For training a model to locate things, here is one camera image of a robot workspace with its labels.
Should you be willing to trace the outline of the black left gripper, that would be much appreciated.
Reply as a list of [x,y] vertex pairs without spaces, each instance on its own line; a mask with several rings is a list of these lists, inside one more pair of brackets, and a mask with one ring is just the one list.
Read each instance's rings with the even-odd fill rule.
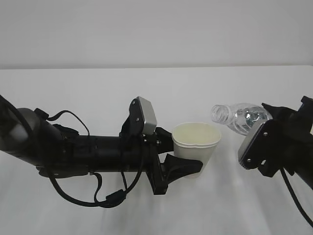
[[183,159],[167,154],[164,162],[160,162],[159,154],[174,151],[172,133],[165,129],[157,127],[155,134],[142,134],[141,138],[144,157],[143,169],[154,195],[164,195],[168,184],[201,171],[203,163],[199,160]]

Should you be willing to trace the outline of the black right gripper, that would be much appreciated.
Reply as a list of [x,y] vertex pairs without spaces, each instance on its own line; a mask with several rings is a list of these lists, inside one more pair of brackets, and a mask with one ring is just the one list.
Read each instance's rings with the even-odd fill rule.
[[313,99],[307,96],[301,98],[301,106],[293,110],[283,106],[272,106],[262,103],[272,118],[283,124],[284,136],[287,138],[287,148],[283,153],[281,163],[288,172],[295,172],[300,177],[313,175]]

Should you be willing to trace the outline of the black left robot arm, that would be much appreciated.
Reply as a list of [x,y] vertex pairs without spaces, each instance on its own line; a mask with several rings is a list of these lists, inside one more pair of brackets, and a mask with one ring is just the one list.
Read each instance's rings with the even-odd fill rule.
[[171,182],[202,169],[199,160],[171,154],[171,133],[158,127],[151,103],[140,96],[131,101],[129,115],[116,137],[80,135],[56,124],[59,117],[41,109],[15,108],[2,98],[1,151],[35,166],[43,177],[146,173],[155,195],[164,195]]

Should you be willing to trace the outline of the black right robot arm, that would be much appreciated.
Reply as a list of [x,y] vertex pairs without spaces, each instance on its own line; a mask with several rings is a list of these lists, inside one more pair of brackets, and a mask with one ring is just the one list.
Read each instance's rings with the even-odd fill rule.
[[293,110],[263,103],[272,119],[262,124],[255,134],[254,158],[259,171],[272,177],[284,169],[297,174],[313,186],[313,100],[302,97],[301,106]]

